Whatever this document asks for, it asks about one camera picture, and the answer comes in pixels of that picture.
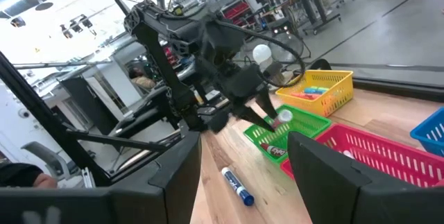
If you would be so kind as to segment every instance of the workbench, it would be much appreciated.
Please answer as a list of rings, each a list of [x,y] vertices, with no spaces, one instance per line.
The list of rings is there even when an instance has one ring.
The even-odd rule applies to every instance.
[[[275,107],[282,104],[276,95],[271,98]],[[442,103],[355,89],[354,98],[329,118],[423,150],[409,132],[440,106]],[[255,103],[252,107],[262,112]],[[191,223],[311,223],[296,183],[244,136],[250,125],[231,119],[219,134],[202,134],[202,166]],[[221,175],[225,166],[254,195],[252,207],[244,206]]]

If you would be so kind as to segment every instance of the green basket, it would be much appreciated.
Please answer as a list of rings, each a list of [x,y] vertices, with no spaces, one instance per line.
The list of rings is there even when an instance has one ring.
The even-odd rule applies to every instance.
[[[267,157],[270,161],[280,164],[287,157],[288,153],[281,157],[274,157],[266,152],[260,145],[262,143],[270,144],[275,147],[287,149],[287,135],[290,131],[300,132],[310,138],[319,135],[322,131],[326,130],[332,123],[325,117],[320,117],[304,110],[299,110],[290,105],[282,105],[276,111],[277,113],[282,110],[289,110],[293,113],[293,119],[288,123],[281,124],[277,130],[272,133],[259,126],[252,125],[244,131],[244,135],[251,140],[256,147]],[[270,117],[265,117],[265,121],[269,124],[273,122]]]

